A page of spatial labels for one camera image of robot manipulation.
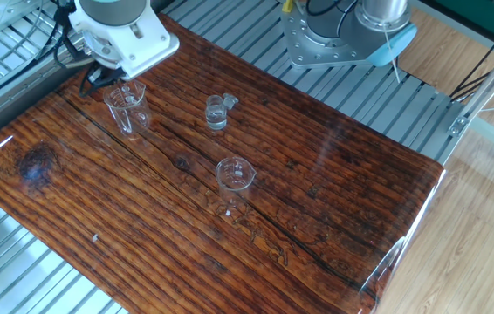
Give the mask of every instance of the small glass cup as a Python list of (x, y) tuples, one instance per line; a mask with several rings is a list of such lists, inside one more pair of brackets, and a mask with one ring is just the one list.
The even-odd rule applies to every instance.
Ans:
[(145, 91), (146, 86), (136, 80), (111, 85), (104, 91), (104, 101), (125, 135), (136, 135), (150, 127), (151, 113)]
[(206, 100), (206, 123), (212, 130), (222, 130), (228, 123), (228, 109), (222, 97), (212, 95)]
[(216, 180), (220, 188), (220, 197), (227, 204), (249, 199), (249, 186), (257, 171), (241, 157), (226, 158), (216, 167)]

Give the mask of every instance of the cup rim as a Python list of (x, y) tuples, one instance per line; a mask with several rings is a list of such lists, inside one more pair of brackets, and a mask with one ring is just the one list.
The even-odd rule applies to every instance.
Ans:
[[(249, 182), (244, 187), (242, 187), (242, 188), (228, 188), (228, 186), (226, 184), (224, 184), (220, 180), (220, 178), (218, 177), (218, 170), (222, 167), (222, 164), (225, 161), (228, 161), (228, 160), (241, 160), (241, 161), (244, 161), (245, 163), (247, 163), (247, 165), (249, 165), (249, 167), (253, 171), (253, 173), (254, 173), (253, 174), (253, 177), (250, 178)], [(257, 170), (255, 170), (255, 168), (253, 167), (253, 165), (251, 165), (251, 163), (248, 162), (245, 158), (236, 157), (236, 156), (227, 157), (227, 158), (224, 158), (224, 159), (220, 160), (220, 162), (218, 162), (218, 165), (216, 166), (216, 181), (218, 182), (218, 185), (223, 186), (223, 187), (226, 187), (231, 192), (239, 192), (239, 191), (245, 190), (246, 188), (248, 188), (251, 185), (251, 183), (253, 183), (253, 181), (255, 180), (255, 177), (256, 176), (257, 176)]]
[(106, 105), (109, 106), (109, 108), (112, 108), (112, 109), (116, 109), (116, 110), (127, 110), (127, 109), (131, 109), (131, 108), (134, 108), (138, 105), (141, 104), (142, 100), (144, 99), (145, 95), (146, 95), (146, 85), (142, 84), (141, 82), (139, 81), (129, 81), (129, 82), (126, 82), (126, 83), (134, 83), (135, 85), (137, 85), (138, 87), (140, 87), (142, 89), (142, 96), (136, 100), (132, 105), (130, 106), (125, 106), (125, 107), (119, 107), (119, 106), (113, 106), (110, 104), (110, 101), (107, 100), (107, 96), (109, 93), (111, 93), (114, 89), (117, 89), (119, 87), (116, 87), (116, 85), (110, 85), (108, 86), (105, 90), (104, 90), (104, 102), (106, 103)]
[[(220, 103), (219, 104), (214, 104), (214, 105), (209, 105), (209, 100), (210, 99), (216, 99), (216, 98), (218, 98), (220, 100)], [(220, 106), (222, 104), (223, 104), (223, 98), (220, 95), (210, 95), (208, 98), (206, 98), (206, 106), (207, 107), (208, 106)]]

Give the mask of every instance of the measuring cup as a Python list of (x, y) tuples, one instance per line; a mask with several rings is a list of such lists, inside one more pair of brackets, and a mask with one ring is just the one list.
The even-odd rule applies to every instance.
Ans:
[(104, 91), (104, 101), (125, 135), (136, 135), (150, 127), (151, 113), (145, 91), (146, 86), (139, 81), (118, 83)]
[(220, 161), (216, 167), (220, 197), (229, 204), (247, 200), (249, 186), (255, 175), (255, 168), (241, 157), (230, 157)]

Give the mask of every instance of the floor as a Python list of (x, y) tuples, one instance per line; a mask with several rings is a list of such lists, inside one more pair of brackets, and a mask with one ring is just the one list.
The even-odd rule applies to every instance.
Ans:
[[(487, 48), (420, 11), (401, 68), (451, 93)], [(479, 76), (494, 65), (494, 56)], [(488, 106), (494, 106), (494, 99)], [(494, 125), (494, 112), (481, 113)], [(377, 313), (494, 313), (494, 145), (467, 132)]]

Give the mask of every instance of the metal bracket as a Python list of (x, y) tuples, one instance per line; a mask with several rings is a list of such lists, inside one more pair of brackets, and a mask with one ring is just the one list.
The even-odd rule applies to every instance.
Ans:
[(456, 118), (455, 122), (453, 122), (453, 125), (450, 126), (449, 129), (449, 135), (452, 136), (460, 136), (463, 131), (466, 129), (466, 127), (469, 125), (470, 119), (460, 116)]

